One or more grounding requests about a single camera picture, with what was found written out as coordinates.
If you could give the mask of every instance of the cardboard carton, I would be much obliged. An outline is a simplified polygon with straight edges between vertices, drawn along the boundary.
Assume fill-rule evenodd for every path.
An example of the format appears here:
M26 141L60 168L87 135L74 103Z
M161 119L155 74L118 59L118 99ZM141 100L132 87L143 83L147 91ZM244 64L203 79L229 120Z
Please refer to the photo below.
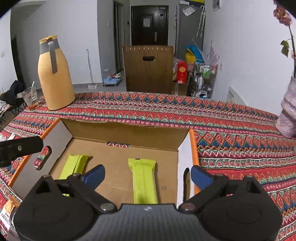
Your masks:
M104 165L106 177L96 191L118 207L122 203L133 203L133 179L128 158L155 160L158 202L175 203L178 207L184 201L184 188L188 188L184 185L184 172L198 164L194 132L185 128L58 119L42 139L44 146L51 147L52 153L41 170L34 168L36 153L25 157L12 179L12 188L22 198L42 175L50 174L58 179L69 154L89 154L92 158L84 171L98 164ZM128 148L110 146L108 142L127 144ZM189 197L198 192L191 180L189 190Z

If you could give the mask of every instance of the yellow thermos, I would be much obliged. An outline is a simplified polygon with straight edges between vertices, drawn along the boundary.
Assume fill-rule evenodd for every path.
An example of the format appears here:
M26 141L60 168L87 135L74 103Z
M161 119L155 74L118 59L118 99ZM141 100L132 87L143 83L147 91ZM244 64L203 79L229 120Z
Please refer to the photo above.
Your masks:
M38 76L49 110L58 110L75 100L67 60L59 48L57 36L39 41Z

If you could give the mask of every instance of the dark door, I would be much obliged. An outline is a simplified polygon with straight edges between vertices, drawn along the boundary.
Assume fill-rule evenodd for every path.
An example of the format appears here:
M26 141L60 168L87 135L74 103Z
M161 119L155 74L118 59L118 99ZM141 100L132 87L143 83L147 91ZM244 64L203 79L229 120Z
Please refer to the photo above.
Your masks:
M22 76L22 71L20 68L20 61L18 58L18 51L17 51L17 38L14 38L11 40L11 51L12 51L13 63L15 65L15 73L17 74L17 80L23 83L24 78Z
M168 45L168 6L132 6L132 45Z

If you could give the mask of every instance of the zigzag pattern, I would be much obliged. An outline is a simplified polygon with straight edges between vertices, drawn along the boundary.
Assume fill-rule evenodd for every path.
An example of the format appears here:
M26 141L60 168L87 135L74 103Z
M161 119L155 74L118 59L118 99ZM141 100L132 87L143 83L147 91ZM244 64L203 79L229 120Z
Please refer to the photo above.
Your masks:
M81 93L73 104L57 111L49 111L42 98L39 104L34 112L26 109L18 115L2 133L8 137L14 132L17 138L40 136L59 117L194 129L201 166L231 179L255 176L282 211L277 240L293 240L296 139L286 139L278 132L276 115L214 100L135 92ZM20 163L15 160L0 169L0 189Z

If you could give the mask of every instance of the red tablecloth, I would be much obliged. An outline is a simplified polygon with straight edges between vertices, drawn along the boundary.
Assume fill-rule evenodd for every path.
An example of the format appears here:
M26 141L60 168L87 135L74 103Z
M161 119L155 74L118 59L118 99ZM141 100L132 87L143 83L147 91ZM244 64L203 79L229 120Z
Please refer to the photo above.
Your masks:
M192 128L201 166L232 179L254 175L281 210L277 240L292 241L296 232L296 139L275 128L277 116L237 104L154 93L100 92L77 94L73 104L49 111L44 99L34 112L27 109L2 131L7 137L41 135L58 117L89 121ZM0 208L11 190L5 185L22 162L0 171Z

